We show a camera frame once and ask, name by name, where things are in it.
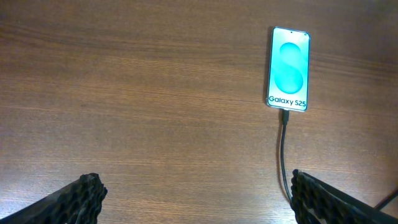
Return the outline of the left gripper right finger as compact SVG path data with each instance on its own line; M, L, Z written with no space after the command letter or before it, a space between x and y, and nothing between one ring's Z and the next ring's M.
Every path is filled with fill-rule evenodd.
M397 218L295 169L290 206L298 224L397 224Z

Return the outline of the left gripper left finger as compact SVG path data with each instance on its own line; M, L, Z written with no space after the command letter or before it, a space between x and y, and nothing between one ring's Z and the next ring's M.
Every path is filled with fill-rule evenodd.
M97 224L108 190L96 173L1 219L1 224Z

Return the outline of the blue-screen Galaxy smartphone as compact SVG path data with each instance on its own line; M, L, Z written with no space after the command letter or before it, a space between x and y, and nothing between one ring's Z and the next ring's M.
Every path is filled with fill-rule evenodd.
M304 112L308 108L311 37L308 32L274 27L266 103Z

